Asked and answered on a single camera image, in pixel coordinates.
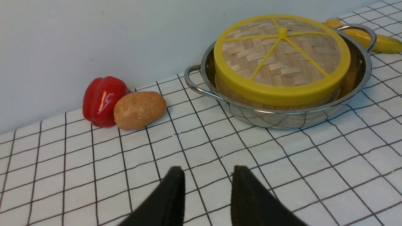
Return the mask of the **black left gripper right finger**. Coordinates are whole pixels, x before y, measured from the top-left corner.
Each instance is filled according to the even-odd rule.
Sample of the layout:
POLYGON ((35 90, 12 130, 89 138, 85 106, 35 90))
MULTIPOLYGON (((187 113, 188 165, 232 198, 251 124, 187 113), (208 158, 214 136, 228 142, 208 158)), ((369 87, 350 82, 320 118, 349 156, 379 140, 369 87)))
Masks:
POLYGON ((254 176, 247 166, 234 166, 231 192, 233 226, 306 226, 254 176))

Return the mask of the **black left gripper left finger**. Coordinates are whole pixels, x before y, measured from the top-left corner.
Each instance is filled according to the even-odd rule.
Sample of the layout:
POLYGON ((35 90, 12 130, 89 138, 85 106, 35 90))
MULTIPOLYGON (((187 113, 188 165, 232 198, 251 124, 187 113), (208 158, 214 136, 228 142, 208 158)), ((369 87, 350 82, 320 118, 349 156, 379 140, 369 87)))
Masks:
POLYGON ((120 226, 182 226, 185 217, 185 173, 172 166, 162 182, 120 226))

